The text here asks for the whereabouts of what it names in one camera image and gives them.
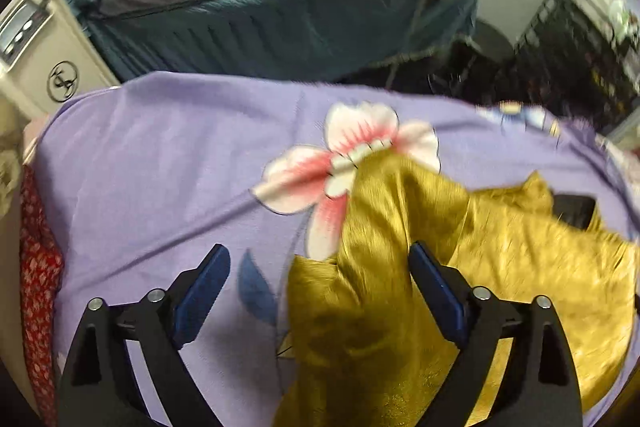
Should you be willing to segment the golden yellow satin jacket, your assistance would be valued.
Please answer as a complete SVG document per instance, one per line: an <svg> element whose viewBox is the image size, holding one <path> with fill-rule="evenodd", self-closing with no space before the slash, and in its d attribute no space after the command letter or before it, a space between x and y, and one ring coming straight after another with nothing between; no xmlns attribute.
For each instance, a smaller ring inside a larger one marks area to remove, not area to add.
<svg viewBox="0 0 640 427"><path fill-rule="evenodd" d="M411 426L420 418L457 349L411 280L414 242L502 299L550 297L582 407L612 388L634 330L638 247L600 218L584 229L563 223L536 174L517 186L470 191L383 152L359 167L336 254L291 265L297 372L276 425Z"/></svg>

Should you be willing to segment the red floral patterned cloth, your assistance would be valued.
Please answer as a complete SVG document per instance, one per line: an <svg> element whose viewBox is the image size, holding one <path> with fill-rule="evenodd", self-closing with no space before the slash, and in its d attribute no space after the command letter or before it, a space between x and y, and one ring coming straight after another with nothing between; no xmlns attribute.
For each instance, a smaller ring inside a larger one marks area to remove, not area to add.
<svg viewBox="0 0 640 427"><path fill-rule="evenodd" d="M38 412L56 424L53 356L54 300L64 268L39 195L34 169L23 169L21 186L20 277L23 347Z"/></svg>

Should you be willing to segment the lilac floral bed sheet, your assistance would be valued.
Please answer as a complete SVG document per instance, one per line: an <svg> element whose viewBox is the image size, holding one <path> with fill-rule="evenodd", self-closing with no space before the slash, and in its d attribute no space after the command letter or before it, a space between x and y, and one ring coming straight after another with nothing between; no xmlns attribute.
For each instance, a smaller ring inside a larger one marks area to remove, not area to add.
<svg viewBox="0 0 640 427"><path fill-rule="evenodd" d="M277 354L288 264L328 249L358 160L387 145L469 188L538 172L555 192L597 199L625 239L639 235L600 140L542 108L156 72L74 98L40 136L35 178L64 259L55 367L91 298L131 303L222 244L230 277L184 361L224 424L269 425L294 374Z"/></svg>

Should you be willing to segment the black metal rack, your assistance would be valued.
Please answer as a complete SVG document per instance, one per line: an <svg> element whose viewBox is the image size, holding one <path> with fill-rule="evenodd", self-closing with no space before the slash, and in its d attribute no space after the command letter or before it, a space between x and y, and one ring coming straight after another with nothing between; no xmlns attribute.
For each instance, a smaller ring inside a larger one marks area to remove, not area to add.
<svg viewBox="0 0 640 427"><path fill-rule="evenodd" d="M639 101L612 23L593 0L542 0L501 66L497 89L509 100L585 119L604 133Z"/></svg>

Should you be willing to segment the cream air conditioner unit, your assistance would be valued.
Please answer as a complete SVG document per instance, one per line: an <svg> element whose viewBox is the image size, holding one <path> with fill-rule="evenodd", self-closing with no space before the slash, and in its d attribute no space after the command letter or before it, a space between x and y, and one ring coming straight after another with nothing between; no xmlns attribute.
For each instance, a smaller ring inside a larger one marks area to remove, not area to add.
<svg viewBox="0 0 640 427"><path fill-rule="evenodd" d="M1 94L26 119L118 85L66 0L11 0L1 12Z"/></svg>

